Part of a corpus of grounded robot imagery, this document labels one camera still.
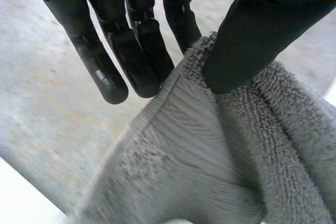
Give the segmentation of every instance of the black robotic finger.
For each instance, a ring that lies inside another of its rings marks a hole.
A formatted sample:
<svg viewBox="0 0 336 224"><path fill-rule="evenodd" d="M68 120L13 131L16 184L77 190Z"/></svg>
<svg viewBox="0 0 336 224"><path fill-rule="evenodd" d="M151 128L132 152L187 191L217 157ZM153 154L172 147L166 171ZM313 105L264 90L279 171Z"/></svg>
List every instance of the black robotic finger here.
<svg viewBox="0 0 336 224"><path fill-rule="evenodd" d="M125 16L124 0L89 0L104 35L135 92L143 98L156 95L160 80L142 52Z"/></svg>
<svg viewBox="0 0 336 224"><path fill-rule="evenodd" d="M154 18L154 0L126 0L130 22L135 36L151 65L163 82L174 64L167 52L159 22Z"/></svg>
<svg viewBox="0 0 336 224"><path fill-rule="evenodd" d="M128 88L102 43L90 19L86 0L44 0L63 25L71 42L104 99L111 104L126 100Z"/></svg>
<svg viewBox="0 0 336 224"><path fill-rule="evenodd" d="M167 22L183 53L201 37L195 14L190 9L191 1L163 0Z"/></svg>

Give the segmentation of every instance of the white surface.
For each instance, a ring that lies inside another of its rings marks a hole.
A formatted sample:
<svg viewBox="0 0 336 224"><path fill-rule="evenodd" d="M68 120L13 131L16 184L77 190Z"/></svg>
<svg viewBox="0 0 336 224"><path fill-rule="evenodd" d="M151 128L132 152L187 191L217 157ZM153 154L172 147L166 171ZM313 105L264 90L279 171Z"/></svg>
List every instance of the white surface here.
<svg viewBox="0 0 336 224"><path fill-rule="evenodd" d="M0 223L60 224L65 215L0 158Z"/></svg>
<svg viewBox="0 0 336 224"><path fill-rule="evenodd" d="M333 84L330 86L328 92L324 97L329 103L336 106L336 78L334 79Z"/></svg>

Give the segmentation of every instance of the robotic hand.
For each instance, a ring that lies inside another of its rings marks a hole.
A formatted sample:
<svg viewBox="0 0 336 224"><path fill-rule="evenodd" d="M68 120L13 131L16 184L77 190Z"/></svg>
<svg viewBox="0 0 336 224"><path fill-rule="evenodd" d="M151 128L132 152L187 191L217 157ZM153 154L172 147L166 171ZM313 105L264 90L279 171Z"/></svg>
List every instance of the robotic hand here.
<svg viewBox="0 0 336 224"><path fill-rule="evenodd" d="M105 51L90 19L87 0L43 0L63 25L104 99L111 104L126 100L128 88ZM104 35L135 92L143 98L157 94L173 70L173 62L154 17L154 0L89 0ZM190 9L191 0L164 0L167 21L182 52L201 33Z"/></svg>
<svg viewBox="0 0 336 224"><path fill-rule="evenodd" d="M86 0L44 1L64 26L105 100L123 102L127 86L98 38ZM125 18L124 0L89 1L136 93L144 98L156 95L174 66L154 18L154 0L126 0L132 29ZM184 52L201 36L191 0L163 2ZM204 66L206 82L215 93L238 88L335 6L336 0L235 0Z"/></svg>

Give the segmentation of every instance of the gray floor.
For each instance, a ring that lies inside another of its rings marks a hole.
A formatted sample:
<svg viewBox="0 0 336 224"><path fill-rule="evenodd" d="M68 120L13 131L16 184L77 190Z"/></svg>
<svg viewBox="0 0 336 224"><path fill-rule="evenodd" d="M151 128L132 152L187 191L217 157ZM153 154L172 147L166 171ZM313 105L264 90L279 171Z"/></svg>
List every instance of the gray floor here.
<svg viewBox="0 0 336 224"><path fill-rule="evenodd" d="M193 0L204 35L218 29L232 1ZM182 55L162 0L156 0L155 14L178 63ZM321 93L336 74L335 31L334 11L278 57ZM131 92L122 105L104 102L65 32L39 0L0 0L0 62L0 156L68 212L107 147L116 144L148 100Z"/></svg>

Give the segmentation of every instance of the towel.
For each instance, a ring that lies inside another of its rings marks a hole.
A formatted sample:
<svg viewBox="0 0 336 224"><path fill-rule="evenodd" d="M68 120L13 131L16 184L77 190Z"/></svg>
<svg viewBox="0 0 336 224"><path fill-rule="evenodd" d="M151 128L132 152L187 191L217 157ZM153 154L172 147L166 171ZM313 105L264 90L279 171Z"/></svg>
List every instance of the towel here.
<svg viewBox="0 0 336 224"><path fill-rule="evenodd" d="M215 95L202 37L107 151L68 223L336 223L336 109L273 62Z"/></svg>

